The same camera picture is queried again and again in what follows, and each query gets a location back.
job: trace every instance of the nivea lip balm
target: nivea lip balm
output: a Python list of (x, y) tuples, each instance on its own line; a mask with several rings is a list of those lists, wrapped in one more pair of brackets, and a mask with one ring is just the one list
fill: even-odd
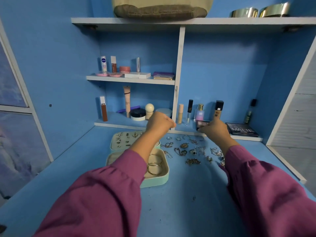
[(102, 72), (106, 73), (107, 72), (107, 67), (106, 67), (106, 58), (105, 56), (101, 56), (101, 67), (102, 67)]

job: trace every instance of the cabinet door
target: cabinet door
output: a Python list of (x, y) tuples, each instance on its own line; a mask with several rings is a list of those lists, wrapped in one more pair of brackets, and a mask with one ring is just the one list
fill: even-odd
[(0, 44), (0, 105), (26, 107), (22, 93)]
[(0, 195), (9, 199), (50, 164), (32, 115), (0, 112)]

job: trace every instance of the purple sleeve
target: purple sleeve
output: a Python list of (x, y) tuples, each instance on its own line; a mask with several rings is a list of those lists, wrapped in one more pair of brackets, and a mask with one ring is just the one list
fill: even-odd
[(110, 166), (81, 175), (53, 204), (35, 237), (135, 236), (147, 166), (126, 150)]
[(253, 236), (316, 236), (316, 202), (280, 168), (242, 146), (225, 156), (228, 191)]

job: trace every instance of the perfume bottle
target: perfume bottle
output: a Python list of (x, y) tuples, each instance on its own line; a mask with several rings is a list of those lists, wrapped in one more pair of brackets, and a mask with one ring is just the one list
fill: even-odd
[(188, 105), (188, 113), (186, 115), (186, 120), (185, 120), (185, 125), (190, 125), (192, 106), (193, 106), (193, 100), (190, 99), (189, 105)]
[(204, 111), (203, 111), (203, 104), (199, 104), (198, 105), (198, 108), (197, 108), (197, 111), (195, 112), (195, 116), (194, 116), (194, 122), (195, 121), (202, 121), (203, 120), (203, 117), (204, 117)]

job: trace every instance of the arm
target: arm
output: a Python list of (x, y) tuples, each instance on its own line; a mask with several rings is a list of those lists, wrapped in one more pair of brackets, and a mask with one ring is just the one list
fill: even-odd
[(113, 164), (81, 175), (58, 198), (34, 236), (136, 236), (149, 154), (174, 126), (166, 115), (152, 115), (144, 134)]
[(316, 203), (297, 181), (252, 156), (220, 120), (201, 132), (222, 149), (228, 191), (253, 236), (316, 236)]

